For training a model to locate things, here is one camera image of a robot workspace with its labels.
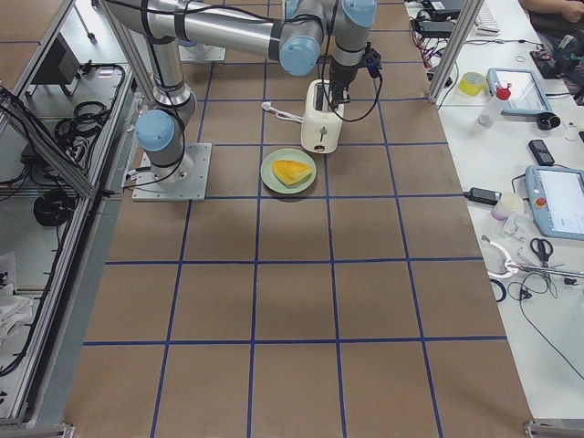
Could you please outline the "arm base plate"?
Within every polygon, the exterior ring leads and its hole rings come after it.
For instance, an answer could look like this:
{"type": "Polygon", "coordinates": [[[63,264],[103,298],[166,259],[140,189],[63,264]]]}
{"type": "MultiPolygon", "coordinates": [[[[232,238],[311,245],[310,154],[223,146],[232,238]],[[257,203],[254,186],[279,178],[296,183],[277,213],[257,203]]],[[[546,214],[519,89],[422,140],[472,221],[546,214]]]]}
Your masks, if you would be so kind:
{"type": "Polygon", "coordinates": [[[203,201],[211,154],[211,143],[188,143],[179,170],[168,179],[158,182],[162,177],[151,172],[150,160],[146,153],[143,153],[141,166],[146,166],[147,170],[139,172],[136,182],[131,183],[131,185],[136,185],[131,195],[132,200],[135,202],[203,201]]]}

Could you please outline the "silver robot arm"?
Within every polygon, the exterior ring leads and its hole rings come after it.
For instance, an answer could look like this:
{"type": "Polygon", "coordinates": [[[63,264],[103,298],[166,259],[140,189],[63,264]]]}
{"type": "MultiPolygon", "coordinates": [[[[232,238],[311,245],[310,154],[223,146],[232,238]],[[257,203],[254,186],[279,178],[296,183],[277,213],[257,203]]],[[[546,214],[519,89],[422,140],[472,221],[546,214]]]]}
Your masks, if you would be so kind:
{"type": "Polygon", "coordinates": [[[360,69],[373,78],[381,74],[381,56],[369,41],[374,1],[294,1],[281,18],[197,1],[110,1],[108,6],[147,44],[155,107],[139,117],[136,134],[154,181],[161,186],[183,181],[193,167],[184,131],[196,97],[184,81],[180,43],[256,54],[278,62],[292,76],[304,77],[317,65],[322,48],[333,41],[326,96],[333,110],[349,102],[349,86],[360,69]]]}

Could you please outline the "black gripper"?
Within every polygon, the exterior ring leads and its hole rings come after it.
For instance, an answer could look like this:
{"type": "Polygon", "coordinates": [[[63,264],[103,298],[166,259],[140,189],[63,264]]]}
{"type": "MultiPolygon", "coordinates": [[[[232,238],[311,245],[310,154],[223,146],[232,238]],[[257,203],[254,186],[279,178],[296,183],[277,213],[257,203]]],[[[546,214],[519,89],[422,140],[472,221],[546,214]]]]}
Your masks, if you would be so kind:
{"type": "Polygon", "coordinates": [[[329,85],[328,85],[328,107],[335,109],[337,103],[335,100],[335,90],[338,91],[338,102],[350,102],[349,86],[357,76],[359,67],[345,66],[338,62],[332,62],[329,67],[329,85]]]}

